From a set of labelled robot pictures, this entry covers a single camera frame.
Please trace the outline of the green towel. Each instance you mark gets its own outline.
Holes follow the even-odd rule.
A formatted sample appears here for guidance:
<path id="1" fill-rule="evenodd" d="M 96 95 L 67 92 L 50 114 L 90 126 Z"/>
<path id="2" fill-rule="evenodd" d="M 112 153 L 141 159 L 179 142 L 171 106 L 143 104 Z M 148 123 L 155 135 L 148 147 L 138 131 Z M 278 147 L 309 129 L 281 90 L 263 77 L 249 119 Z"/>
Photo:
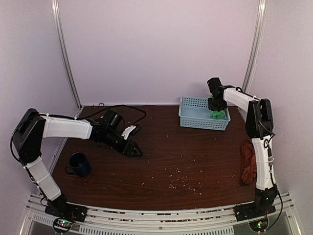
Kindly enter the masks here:
<path id="1" fill-rule="evenodd" d="M 218 120 L 225 117 L 225 111 L 211 111 L 210 118 Z"/>

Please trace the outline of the brown towel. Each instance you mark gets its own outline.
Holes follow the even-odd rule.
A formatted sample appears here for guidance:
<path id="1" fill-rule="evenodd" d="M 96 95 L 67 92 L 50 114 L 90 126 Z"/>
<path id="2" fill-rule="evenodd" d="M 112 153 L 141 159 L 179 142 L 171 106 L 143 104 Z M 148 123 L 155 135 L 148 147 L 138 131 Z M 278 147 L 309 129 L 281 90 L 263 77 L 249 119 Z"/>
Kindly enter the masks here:
<path id="1" fill-rule="evenodd" d="M 246 139 L 240 147 L 241 154 L 241 180 L 243 184 L 248 185 L 253 182 L 257 176 L 256 156 L 252 141 Z"/>

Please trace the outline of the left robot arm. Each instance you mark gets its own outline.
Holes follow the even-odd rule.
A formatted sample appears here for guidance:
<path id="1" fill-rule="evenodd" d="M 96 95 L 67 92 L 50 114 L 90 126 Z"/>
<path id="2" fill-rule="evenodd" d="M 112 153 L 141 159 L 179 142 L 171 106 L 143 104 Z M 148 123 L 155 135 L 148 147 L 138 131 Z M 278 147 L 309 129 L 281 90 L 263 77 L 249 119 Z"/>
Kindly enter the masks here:
<path id="1" fill-rule="evenodd" d="M 111 108 L 104 108 L 103 116 L 92 119 L 86 117 L 67 117 L 62 115 L 41 114 L 36 109 L 26 111 L 12 133 L 10 149 L 30 179 L 42 192 L 47 201 L 47 208 L 59 217 L 66 217 L 72 212 L 65 195 L 54 181 L 42 160 L 41 145 L 46 138 L 75 138 L 101 142 L 127 157 L 141 157 L 139 145 L 129 137 L 136 135 L 141 127 L 136 122 L 123 130 L 117 127 L 123 117 Z"/>

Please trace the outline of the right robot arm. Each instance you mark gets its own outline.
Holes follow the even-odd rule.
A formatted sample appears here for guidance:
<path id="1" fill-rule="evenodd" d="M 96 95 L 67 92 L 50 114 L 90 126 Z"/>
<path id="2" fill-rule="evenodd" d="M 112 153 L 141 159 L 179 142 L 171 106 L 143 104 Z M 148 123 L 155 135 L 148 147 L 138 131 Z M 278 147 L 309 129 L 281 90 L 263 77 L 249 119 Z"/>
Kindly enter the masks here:
<path id="1" fill-rule="evenodd" d="M 272 139 L 275 134 L 270 100 L 249 95 L 239 87 L 223 85 L 218 77 L 209 79 L 207 85 L 212 95 L 208 99 L 209 110 L 221 111 L 232 103 L 246 112 L 246 134 L 255 151 L 257 182 L 254 202 L 237 208 L 250 209 L 255 216 L 274 212 L 273 203 L 278 192 L 274 178 Z"/>

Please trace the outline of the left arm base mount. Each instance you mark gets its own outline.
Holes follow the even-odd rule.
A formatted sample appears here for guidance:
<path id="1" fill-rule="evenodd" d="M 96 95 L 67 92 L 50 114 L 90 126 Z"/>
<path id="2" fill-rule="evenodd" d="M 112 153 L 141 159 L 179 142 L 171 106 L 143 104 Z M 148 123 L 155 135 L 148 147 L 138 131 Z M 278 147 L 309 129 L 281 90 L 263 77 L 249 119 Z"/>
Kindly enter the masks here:
<path id="1" fill-rule="evenodd" d="M 66 220 L 75 222 L 84 222 L 87 215 L 87 207 L 68 204 L 61 206 L 47 205 L 45 213 L 56 217 L 65 218 Z"/>

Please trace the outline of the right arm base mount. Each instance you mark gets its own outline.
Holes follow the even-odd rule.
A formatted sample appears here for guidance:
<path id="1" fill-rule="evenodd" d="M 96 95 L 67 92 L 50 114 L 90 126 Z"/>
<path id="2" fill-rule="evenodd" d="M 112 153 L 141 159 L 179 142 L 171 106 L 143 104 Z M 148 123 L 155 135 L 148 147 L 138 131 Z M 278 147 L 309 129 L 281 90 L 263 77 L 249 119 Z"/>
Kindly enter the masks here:
<path id="1" fill-rule="evenodd" d="M 254 202 L 248 204 L 237 204 L 233 209 L 237 221 L 254 219 L 266 216 L 268 213 L 276 212 L 274 205 L 265 205 L 264 207 L 261 206 L 257 208 Z"/>

